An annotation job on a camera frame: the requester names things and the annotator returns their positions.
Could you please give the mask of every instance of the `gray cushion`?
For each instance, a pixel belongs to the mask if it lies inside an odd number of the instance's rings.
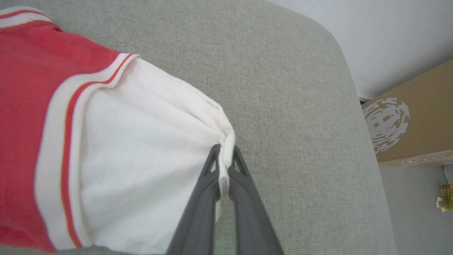
[[[64,31],[139,53],[219,102],[286,254],[395,254],[354,84],[336,40],[318,23],[255,0],[8,0],[0,7],[13,5],[37,7]],[[229,204],[215,254],[235,253],[234,232]]]

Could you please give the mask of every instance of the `brown box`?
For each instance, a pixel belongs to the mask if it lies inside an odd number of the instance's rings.
[[[380,165],[453,164],[453,59],[362,108]]]

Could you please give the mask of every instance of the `white fabric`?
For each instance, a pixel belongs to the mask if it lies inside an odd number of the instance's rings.
[[[81,202],[93,243],[135,254],[165,253],[217,143],[219,186],[227,196],[234,141],[216,102],[133,60],[117,86],[95,91],[86,108]]]

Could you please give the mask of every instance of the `red and white garment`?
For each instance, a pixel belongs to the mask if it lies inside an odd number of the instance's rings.
[[[222,108],[138,55],[0,10],[0,244],[164,253],[209,150],[235,135]]]

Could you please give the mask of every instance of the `gray floor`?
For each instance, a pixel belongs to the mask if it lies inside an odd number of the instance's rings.
[[[453,211],[435,206],[441,167],[380,167],[398,255],[450,255]]]

